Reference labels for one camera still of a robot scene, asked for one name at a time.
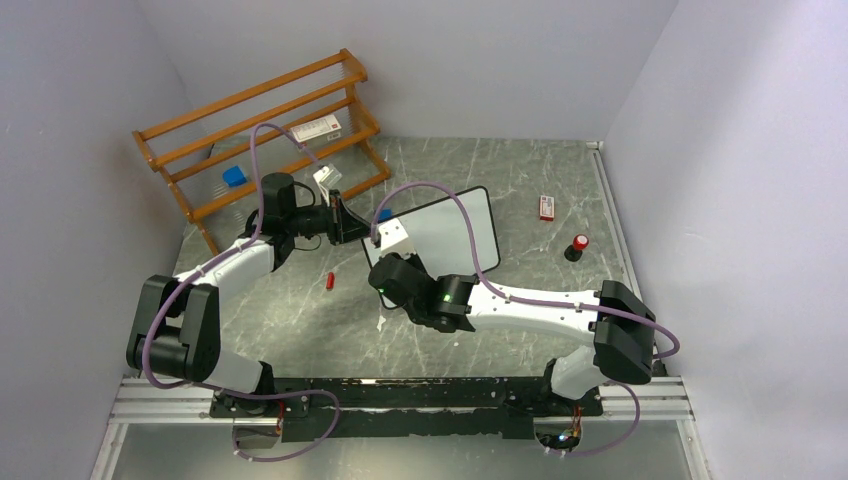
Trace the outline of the small whiteboard with black frame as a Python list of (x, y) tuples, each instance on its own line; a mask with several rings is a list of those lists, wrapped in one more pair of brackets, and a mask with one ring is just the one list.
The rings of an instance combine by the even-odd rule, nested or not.
[(406, 211), (393, 208), (393, 216), (380, 221), (377, 232), (390, 238), (404, 232), (428, 275), (437, 279), (476, 273), (467, 230), (471, 226), (479, 266), (489, 272), (501, 263), (489, 192), (484, 186), (475, 186), (459, 192), (457, 197), (465, 213), (444, 195)]

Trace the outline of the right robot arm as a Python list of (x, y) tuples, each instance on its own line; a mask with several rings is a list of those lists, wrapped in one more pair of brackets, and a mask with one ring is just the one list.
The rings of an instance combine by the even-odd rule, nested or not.
[(652, 380), (655, 318), (620, 282), (606, 280), (598, 292), (556, 292), (487, 284), (478, 275), (432, 278), (417, 257), (392, 253), (372, 267), (368, 283), (413, 323), (442, 333), (512, 329), (576, 341), (574, 352), (547, 368), (539, 389), (550, 413), (565, 413), (607, 381)]

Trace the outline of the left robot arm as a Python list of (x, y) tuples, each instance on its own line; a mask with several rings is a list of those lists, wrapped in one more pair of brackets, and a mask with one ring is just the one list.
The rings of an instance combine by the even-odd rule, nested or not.
[(153, 378), (171, 377), (175, 386), (191, 383), (230, 393), (254, 416), (273, 409), (272, 367), (223, 348), (220, 307), (278, 270), (298, 238), (324, 236), (339, 245), (369, 234), (369, 224), (343, 203), (338, 170), (323, 166), (313, 178), (318, 187), (313, 202), (300, 206), (298, 181), (284, 173), (265, 175), (262, 206), (228, 250), (180, 275), (153, 275), (144, 282), (126, 348), (130, 367)]

